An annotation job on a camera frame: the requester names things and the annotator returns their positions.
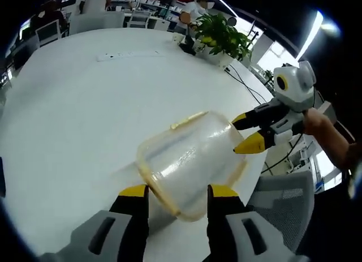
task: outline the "plastic container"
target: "plastic container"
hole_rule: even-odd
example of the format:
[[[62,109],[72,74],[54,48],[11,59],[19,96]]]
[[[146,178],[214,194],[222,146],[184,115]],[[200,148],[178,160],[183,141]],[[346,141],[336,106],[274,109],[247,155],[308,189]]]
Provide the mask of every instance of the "plastic container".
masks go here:
[[[208,185],[232,187],[241,176],[245,156],[233,152],[241,141],[241,134],[223,115],[198,113],[143,142],[136,164],[173,216],[196,221],[206,213]]]

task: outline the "white chair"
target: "white chair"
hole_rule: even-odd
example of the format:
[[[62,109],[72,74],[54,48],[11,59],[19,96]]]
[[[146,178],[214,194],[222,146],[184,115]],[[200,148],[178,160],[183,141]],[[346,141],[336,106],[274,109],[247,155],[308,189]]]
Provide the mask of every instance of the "white chair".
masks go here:
[[[135,10],[127,24],[127,27],[147,28],[151,12]]]
[[[47,25],[35,30],[39,38],[40,46],[51,43],[52,41],[59,40],[62,37],[61,29],[59,27],[59,20],[55,20]]]
[[[104,28],[123,28],[124,13],[110,11],[104,13]]]
[[[82,14],[71,18],[69,35],[104,29],[104,14]]]

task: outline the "ceiling light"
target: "ceiling light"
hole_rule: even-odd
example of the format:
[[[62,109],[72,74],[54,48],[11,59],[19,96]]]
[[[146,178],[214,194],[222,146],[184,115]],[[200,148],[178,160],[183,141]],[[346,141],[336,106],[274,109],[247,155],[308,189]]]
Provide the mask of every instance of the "ceiling light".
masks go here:
[[[307,40],[305,41],[303,47],[301,48],[299,54],[296,57],[296,60],[299,61],[299,59],[302,57],[302,55],[305,53],[305,51],[308,49],[310,44],[312,43],[313,39],[315,38],[321,24],[323,22],[323,15],[319,11],[317,11],[316,18],[314,20],[311,32],[309,33]]]
[[[321,28],[331,36],[339,36],[341,34],[341,30],[334,22],[324,23],[321,25]]]

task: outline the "cable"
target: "cable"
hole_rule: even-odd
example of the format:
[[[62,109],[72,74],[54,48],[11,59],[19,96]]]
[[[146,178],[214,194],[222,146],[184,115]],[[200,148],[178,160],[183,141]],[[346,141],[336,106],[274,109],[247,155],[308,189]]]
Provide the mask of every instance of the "cable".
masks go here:
[[[299,140],[301,139],[301,137],[303,136],[303,134],[300,134],[299,138],[297,139],[296,143],[293,145],[293,147],[290,149],[290,151],[287,153],[286,156],[284,156],[282,159],[280,159],[277,163],[275,163],[274,165],[270,166],[269,168],[263,170],[261,173],[264,173],[268,170],[271,171],[271,168],[277,166],[279,163],[281,163],[283,160],[285,160],[290,154],[291,152],[294,150],[294,148],[296,147],[296,145],[298,144]]]
[[[313,91],[313,107],[316,104],[316,92],[317,92],[317,90],[314,88],[314,91]]]
[[[274,175],[274,174],[272,173],[272,170],[269,169],[269,166],[267,165],[267,163],[264,163],[264,164],[265,164],[265,166],[268,168],[268,170],[270,171],[270,174],[271,174],[271,175]]]
[[[243,81],[243,79],[240,77],[238,71],[232,66],[232,65],[229,65],[235,72],[236,74],[238,75],[239,79],[236,78],[235,76],[233,76],[230,72],[226,71],[232,78],[234,78],[236,81],[238,81],[240,84],[243,84],[250,92],[250,94],[254,97],[254,99],[261,105],[261,102],[255,97],[255,95],[252,93],[252,91],[254,91],[257,95],[259,95],[263,100],[264,102],[267,102],[264,97],[262,97],[262,95],[260,95],[260,93],[258,93],[258,91],[255,91],[254,89],[250,88],[249,86],[246,85],[246,83]]]

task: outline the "office chair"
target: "office chair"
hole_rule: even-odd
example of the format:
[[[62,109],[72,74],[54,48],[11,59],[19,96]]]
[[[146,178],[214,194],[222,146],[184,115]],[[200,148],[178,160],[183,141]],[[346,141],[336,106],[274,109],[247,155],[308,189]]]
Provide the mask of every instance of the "office chair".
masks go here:
[[[147,28],[151,12],[135,10],[127,24],[127,27]]]
[[[248,205],[277,228],[284,244],[295,252],[313,212],[312,173],[260,177]]]
[[[36,29],[35,34],[39,38],[40,47],[51,43],[52,41],[59,40],[62,37],[59,20],[55,20],[43,27],[40,27],[39,29]]]
[[[69,35],[104,29],[104,27],[105,16],[102,13],[77,15],[71,18]]]
[[[104,13],[104,28],[123,28],[124,13],[109,11]]]

